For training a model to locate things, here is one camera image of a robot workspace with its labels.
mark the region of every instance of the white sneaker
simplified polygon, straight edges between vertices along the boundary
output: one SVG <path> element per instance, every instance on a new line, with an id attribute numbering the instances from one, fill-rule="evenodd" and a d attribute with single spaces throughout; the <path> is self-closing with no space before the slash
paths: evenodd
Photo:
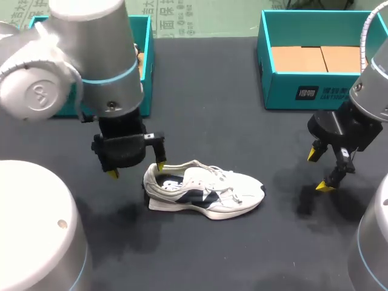
<path id="1" fill-rule="evenodd" d="M 264 185 L 258 180 L 205 166 L 198 161 L 165 165 L 161 172 L 156 164 L 152 164 L 143 183 L 150 197 L 149 209 L 192 209 L 210 219 L 227 219 L 247 213 L 266 195 Z"/>

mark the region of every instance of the dark gray mat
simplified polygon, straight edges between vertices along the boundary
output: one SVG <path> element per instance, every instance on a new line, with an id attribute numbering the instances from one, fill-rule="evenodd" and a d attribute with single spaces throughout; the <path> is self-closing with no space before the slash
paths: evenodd
<path id="1" fill-rule="evenodd" d="M 256 73 L 256 38 L 158 39 L 148 130 L 164 130 L 169 163 L 198 159 L 258 178 L 267 197 L 229 221 L 142 205 L 137 167 L 113 181 L 90 150 L 98 126 L 74 120 L 24 124 L 0 115 L 0 159 L 35 162 L 77 200 L 94 258 L 93 290 L 350 291 L 347 250 L 388 172 L 388 132 L 355 158 L 357 173 L 299 217 L 301 192 L 334 166 L 307 162 L 311 112 L 268 112 Z"/>

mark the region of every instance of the shoelace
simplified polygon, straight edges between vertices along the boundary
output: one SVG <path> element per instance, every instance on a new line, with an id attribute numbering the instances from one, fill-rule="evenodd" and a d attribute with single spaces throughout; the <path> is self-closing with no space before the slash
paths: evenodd
<path id="1" fill-rule="evenodd" d="M 208 170 L 209 172 L 211 172 L 212 174 L 214 174 L 223 184 L 224 186 L 223 187 L 219 187 L 219 188 L 215 188 L 215 185 L 216 183 L 208 183 L 207 185 L 205 185 L 205 189 L 208 190 L 208 191 L 216 191 L 216 192 L 221 192 L 221 193 L 225 193 L 225 192 L 231 192 L 232 194 L 232 197 L 233 197 L 233 200 L 235 200 L 237 203 L 242 203 L 243 201 L 240 199 L 240 197 L 234 192 L 234 189 L 232 186 L 228 185 L 227 183 L 227 176 L 225 175 L 225 171 L 217 166 L 207 166 L 207 165 L 204 165 L 198 161 L 193 161 L 194 164 L 196 164 L 198 167 L 200 168 L 203 168 L 205 170 Z"/>

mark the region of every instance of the shoe insole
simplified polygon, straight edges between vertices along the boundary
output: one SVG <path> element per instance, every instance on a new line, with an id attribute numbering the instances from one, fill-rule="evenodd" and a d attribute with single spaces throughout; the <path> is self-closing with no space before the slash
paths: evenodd
<path id="1" fill-rule="evenodd" d="M 183 177 L 175 175 L 159 175 L 156 182 L 165 190 L 174 191 L 182 187 Z"/>

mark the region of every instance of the shoe sole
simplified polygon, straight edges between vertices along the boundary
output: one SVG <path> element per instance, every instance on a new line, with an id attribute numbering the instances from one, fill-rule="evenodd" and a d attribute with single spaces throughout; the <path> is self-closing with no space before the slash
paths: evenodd
<path id="1" fill-rule="evenodd" d="M 254 205 L 250 208 L 246 208 L 244 210 L 240 210 L 240 211 L 221 213 L 221 212 L 213 212 L 210 210 L 206 210 L 206 209 L 203 209 L 201 207 L 194 206 L 194 205 L 167 203 L 167 202 L 162 202 L 162 201 L 150 198 L 149 209 L 150 210 L 157 210 L 157 211 L 168 211 L 168 212 L 176 212 L 176 211 L 181 211 L 181 210 L 195 210 L 195 211 L 201 212 L 203 215 L 205 215 L 209 219 L 222 220 L 222 219 L 233 218 L 233 217 L 245 214 L 247 212 L 250 212 L 251 210 L 256 208 L 258 205 L 259 204 Z"/>

